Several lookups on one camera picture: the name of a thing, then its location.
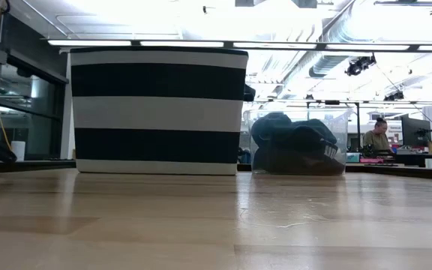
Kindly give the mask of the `dark navy cloth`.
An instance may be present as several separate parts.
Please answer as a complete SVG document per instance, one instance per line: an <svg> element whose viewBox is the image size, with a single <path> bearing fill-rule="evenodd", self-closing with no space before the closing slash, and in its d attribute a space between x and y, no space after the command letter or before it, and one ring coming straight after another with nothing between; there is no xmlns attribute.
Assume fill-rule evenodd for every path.
<svg viewBox="0 0 432 270"><path fill-rule="evenodd" d="M336 136L320 120L291 121L282 112L271 112L257 119L252 126L251 136L260 147L272 146L310 152L324 144L335 145Z"/></svg>

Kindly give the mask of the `black Puma underwear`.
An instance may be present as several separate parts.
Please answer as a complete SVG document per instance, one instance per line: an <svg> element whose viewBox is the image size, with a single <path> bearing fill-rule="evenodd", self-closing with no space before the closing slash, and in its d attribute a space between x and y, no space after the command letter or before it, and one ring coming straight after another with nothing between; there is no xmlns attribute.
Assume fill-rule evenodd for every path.
<svg viewBox="0 0 432 270"><path fill-rule="evenodd" d="M340 176L345 165L337 160L339 148L328 142L312 151L266 146L253 155L254 172L285 175Z"/></svg>

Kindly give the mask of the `navy white striped fabric basket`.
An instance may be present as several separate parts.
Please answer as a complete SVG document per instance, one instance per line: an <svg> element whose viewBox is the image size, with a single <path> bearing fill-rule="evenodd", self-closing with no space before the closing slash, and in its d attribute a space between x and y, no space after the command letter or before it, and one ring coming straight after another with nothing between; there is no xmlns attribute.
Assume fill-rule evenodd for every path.
<svg viewBox="0 0 432 270"><path fill-rule="evenodd" d="M248 59L222 48L72 49L77 169L236 174Z"/></svg>

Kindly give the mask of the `clear plastic box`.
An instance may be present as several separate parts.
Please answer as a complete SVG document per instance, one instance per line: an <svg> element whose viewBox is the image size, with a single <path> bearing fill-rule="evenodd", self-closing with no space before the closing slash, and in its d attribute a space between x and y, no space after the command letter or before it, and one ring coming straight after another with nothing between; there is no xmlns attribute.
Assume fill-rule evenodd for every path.
<svg viewBox="0 0 432 270"><path fill-rule="evenodd" d="M247 123L248 133L250 134L250 157L251 157L251 170L254 154L258 149L258 145L254 142L251 136L251 129L253 123L268 115L269 113L284 113L292 122L307 121L310 119L318 119L323 122L328 129L336 136L336 146L339 148L339 153L336 158L338 161L343 163L346 167L347 162L347 139L348 139L348 118L352 113L351 109L327 109L327 108L292 108L285 110L249 110L244 113L244 120Z"/></svg>

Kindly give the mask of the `rig beam with light strips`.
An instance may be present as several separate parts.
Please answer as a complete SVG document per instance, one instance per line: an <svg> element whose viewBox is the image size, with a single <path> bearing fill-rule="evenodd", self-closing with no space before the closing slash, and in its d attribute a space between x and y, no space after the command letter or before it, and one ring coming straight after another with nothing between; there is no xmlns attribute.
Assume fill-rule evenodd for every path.
<svg viewBox="0 0 432 270"><path fill-rule="evenodd" d="M72 40L49 39L56 47L208 47L235 50L304 50L317 52L432 53L432 43L323 43L231 40Z"/></svg>

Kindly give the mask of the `person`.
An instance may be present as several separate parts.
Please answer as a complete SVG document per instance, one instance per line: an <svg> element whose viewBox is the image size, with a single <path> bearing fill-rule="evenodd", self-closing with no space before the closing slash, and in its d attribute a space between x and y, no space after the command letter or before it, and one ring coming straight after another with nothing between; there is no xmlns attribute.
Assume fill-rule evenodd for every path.
<svg viewBox="0 0 432 270"><path fill-rule="evenodd" d="M364 134L362 145L364 147L370 146L373 150L393 153L389 145L388 137L386 136L387 130L388 125L386 120L378 118L373 129Z"/></svg>

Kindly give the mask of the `black computer monitor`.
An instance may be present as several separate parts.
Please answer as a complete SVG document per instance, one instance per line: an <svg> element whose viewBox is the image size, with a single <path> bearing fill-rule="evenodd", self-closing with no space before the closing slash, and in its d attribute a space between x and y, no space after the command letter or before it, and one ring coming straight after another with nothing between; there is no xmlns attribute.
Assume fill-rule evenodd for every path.
<svg viewBox="0 0 432 270"><path fill-rule="evenodd" d="M401 119L403 144L410 147L427 147L431 140L431 124L426 120L419 120L404 116Z"/></svg>

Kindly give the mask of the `white cup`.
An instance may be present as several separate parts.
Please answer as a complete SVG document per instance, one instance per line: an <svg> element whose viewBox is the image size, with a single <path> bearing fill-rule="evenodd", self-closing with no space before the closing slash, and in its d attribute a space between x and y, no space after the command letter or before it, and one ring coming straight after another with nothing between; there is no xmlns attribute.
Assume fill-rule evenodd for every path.
<svg viewBox="0 0 432 270"><path fill-rule="evenodd" d="M12 152L16 156L17 161L24 161L26 154L26 142L25 141L12 141L11 142Z"/></svg>

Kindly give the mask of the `black background rig frame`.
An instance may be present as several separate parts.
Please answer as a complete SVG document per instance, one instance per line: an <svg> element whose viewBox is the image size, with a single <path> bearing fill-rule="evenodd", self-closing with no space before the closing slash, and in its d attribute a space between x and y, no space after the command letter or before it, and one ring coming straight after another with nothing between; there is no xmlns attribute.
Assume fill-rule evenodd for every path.
<svg viewBox="0 0 432 270"><path fill-rule="evenodd" d="M326 106L339 106L344 104L345 106L349 106L353 104L355 106L355 115L356 115L356 127L357 127L357 150L360 152L362 149L362 131L361 131L361 104L364 103L363 100L305 100L306 107L309 109L310 104L325 104Z"/></svg>

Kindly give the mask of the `black metal table frame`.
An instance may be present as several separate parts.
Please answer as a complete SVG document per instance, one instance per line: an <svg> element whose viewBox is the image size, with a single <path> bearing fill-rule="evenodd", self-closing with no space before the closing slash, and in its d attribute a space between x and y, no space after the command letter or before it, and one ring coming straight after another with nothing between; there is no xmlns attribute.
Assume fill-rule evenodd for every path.
<svg viewBox="0 0 432 270"><path fill-rule="evenodd" d="M14 173L36 170L73 169L76 167L74 160L33 160L16 163L2 163L0 161L0 173ZM431 168L406 167L406 166L382 166L351 163L346 166L347 173L373 173L390 176L405 176L421 179L432 179Z"/></svg>

